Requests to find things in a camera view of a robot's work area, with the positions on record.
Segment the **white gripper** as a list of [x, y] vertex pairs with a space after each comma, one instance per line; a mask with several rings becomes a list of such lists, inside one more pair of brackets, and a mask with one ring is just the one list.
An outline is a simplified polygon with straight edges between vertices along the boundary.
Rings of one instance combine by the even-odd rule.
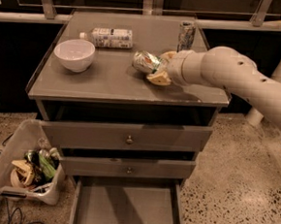
[[190, 50], [184, 51], [166, 51], [160, 55], [161, 59], [170, 62], [167, 72], [157, 71], [147, 76], [149, 82], [154, 85], [169, 86], [173, 81], [179, 86], [200, 84], [201, 63], [203, 59], [202, 52]]

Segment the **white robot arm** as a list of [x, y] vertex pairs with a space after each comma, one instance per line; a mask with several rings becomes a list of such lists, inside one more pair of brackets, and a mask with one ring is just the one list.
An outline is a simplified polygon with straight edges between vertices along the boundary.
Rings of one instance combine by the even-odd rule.
[[250, 58], [232, 48], [165, 52], [161, 67], [147, 78], [156, 85], [221, 88], [248, 102], [281, 130], [281, 82], [263, 75]]

